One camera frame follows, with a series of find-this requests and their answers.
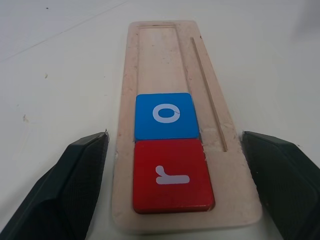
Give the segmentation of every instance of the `white surface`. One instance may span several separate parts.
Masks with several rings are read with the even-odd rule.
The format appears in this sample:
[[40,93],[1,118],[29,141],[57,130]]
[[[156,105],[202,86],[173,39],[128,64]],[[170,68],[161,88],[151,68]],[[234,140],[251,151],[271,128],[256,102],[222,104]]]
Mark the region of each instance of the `white surface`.
[[69,143],[107,128],[87,239],[281,239],[267,215],[244,228],[160,236],[115,228],[110,202],[127,30],[134,21],[195,20],[238,133],[294,142],[320,166],[319,8],[318,0],[1,1],[0,229]]

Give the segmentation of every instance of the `table surface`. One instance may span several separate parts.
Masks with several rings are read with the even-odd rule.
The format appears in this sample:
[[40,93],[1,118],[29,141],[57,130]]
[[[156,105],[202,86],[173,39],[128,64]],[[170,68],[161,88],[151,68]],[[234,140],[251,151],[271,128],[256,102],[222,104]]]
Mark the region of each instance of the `table surface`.
[[108,129],[88,240],[281,240],[257,224],[129,235],[111,218],[111,188],[128,26],[195,20],[238,134],[297,145],[320,166],[318,0],[4,0],[0,3],[0,229],[68,144]]

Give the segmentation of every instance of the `wooden board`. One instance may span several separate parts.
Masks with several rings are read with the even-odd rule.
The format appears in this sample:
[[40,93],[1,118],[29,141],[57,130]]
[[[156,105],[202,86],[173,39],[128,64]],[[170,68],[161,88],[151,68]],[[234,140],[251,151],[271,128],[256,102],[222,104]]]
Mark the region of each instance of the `wooden board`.
[[[189,92],[215,196],[208,212],[137,214],[132,207],[136,96]],[[112,216],[126,231],[159,233],[245,226],[262,216],[256,186],[194,21],[134,22],[127,37]]]

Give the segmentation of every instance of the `letter o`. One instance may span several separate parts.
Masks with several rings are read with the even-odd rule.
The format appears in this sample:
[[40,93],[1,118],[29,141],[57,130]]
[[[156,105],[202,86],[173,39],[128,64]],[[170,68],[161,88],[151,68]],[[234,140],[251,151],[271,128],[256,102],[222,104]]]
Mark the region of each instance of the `letter o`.
[[[159,116],[159,111],[162,109],[171,109],[174,112],[173,116],[170,116],[170,117]],[[155,106],[155,108],[152,111],[152,115],[157,122],[162,124],[170,124],[170,123],[174,123],[180,118],[180,110],[176,105],[164,103],[164,104],[159,104]]]

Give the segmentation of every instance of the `red block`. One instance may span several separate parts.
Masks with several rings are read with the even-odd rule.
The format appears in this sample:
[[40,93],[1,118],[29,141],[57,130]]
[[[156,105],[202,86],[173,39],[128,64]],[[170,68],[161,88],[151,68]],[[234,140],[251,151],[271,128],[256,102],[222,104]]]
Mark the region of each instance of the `red block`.
[[139,214],[208,211],[215,198],[198,139],[135,144],[133,208]]

